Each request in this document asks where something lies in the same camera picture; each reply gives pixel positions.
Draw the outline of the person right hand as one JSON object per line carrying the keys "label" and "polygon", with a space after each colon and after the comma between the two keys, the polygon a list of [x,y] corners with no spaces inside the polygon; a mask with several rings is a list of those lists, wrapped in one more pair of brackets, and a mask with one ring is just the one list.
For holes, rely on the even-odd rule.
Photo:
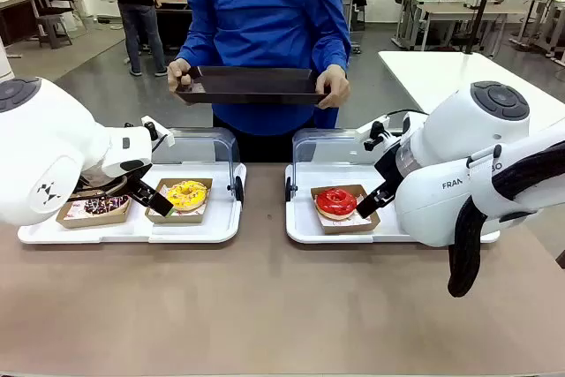
{"label": "person right hand", "polygon": [[169,91],[174,94],[179,86],[190,86],[192,77],[189,75],[190,64],[183,58],[178,58],[169,63],[167,79]]}

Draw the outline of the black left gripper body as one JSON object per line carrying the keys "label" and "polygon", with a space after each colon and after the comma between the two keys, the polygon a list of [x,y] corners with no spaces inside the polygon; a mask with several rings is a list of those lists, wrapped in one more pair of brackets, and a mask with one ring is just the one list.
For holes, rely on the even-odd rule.
{"label": "black left gripper body", "polygon": [[129,171],[124,175],[126,182],[119,190],[120,194],[152,194],[154,188],[143,181],[143,177],[151,170],[151,163],[135,170]]}

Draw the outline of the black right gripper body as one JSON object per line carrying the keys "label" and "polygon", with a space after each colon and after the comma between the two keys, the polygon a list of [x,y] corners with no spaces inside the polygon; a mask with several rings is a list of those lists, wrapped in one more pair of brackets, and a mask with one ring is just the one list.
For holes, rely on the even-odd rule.
{"label": "black right gripper body", "polygon": [[374,168],[383,179],[380,188],[397,188],[411,172],[410,143],[402,143],[401,139],[397,138],[384,150]]}

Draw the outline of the person left hand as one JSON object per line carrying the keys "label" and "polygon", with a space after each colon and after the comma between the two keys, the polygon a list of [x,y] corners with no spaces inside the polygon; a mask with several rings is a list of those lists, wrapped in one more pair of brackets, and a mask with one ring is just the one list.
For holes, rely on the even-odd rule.
{"label": "person left hand", "polygon": [[318,103],[319,109],[342,107],[350,97],[345,70],[338,64],[328,66],[316,80],[316,93],[324,95]]}

